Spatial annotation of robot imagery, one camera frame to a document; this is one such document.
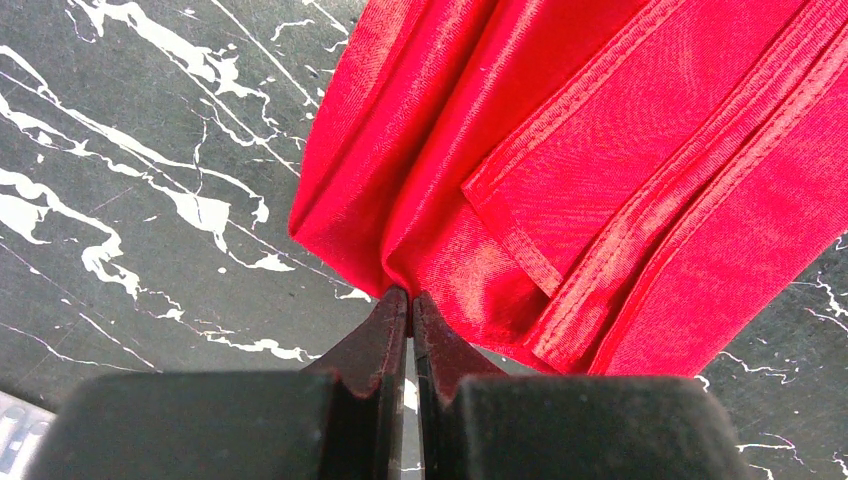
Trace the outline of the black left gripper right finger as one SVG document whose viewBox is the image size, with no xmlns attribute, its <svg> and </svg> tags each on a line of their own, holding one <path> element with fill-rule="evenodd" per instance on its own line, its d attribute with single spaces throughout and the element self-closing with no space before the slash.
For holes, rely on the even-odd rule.
<svg viewBox="0 0 848 480">
<path fill-rule="evenodd" d="M 510 375 L 432 298 L 411 307 L 428 479 L 745 479 L 720 403 L 681 377 Z"/>
</svg>

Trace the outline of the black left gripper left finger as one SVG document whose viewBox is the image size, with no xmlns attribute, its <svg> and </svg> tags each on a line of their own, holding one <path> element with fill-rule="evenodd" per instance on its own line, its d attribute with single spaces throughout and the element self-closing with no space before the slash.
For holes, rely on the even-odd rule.
<svg viewBox="0 0 848 480">
<path fill-rule="evenodd" d="M 408 297 L 298 371 L 100 377 L 60 409 L 29 479 L 396 479 Z"/>
</svg>

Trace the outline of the red cloth napkin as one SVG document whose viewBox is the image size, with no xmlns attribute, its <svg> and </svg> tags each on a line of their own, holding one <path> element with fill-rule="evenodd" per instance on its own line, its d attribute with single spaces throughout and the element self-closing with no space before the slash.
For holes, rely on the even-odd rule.
<svg viewBox="0 0 848 480">
<path fill-rule="evenodd" d="M 527 366 L 690 376 L 846 197 L 843 1 L 370 1 L 289 231 Z"/>
</svg>

